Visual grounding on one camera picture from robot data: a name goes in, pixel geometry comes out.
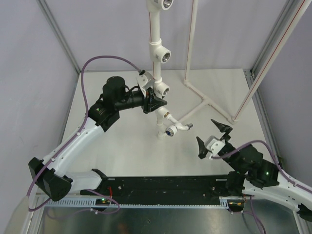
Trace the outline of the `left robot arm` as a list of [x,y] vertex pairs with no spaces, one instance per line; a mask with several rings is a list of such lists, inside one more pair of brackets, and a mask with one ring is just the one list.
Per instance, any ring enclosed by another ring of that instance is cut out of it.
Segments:
[[87,112],[86,119],[69,139],[43,159],[33,158],[28,163],[36,185],[53,201],[68,193],[91,189],[96,194],[108,190],[104,173],[92,169],[84,173],[68,173],[75,158],[95,139],[103,135],[120,117],[122,110],[141,107],[145,114],[167,104],[163,97],[170,88],[162,81],[138,77],[137,86],[128,88],[122,77],[110,77],[102,94]]

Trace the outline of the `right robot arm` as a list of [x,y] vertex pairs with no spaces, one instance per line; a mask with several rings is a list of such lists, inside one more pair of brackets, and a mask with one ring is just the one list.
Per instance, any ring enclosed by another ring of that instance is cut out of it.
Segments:
[[212,123],[223,136],[210,136],[206,141],[196,137],[198,157],[223,160],[233,169],[227,175],[226,192],[234,196],[245,194],[273,201],[311,222],[311,187],[287,174],[266,142],[252,140],[235,148],[229,142],[232,127],[215,120]]

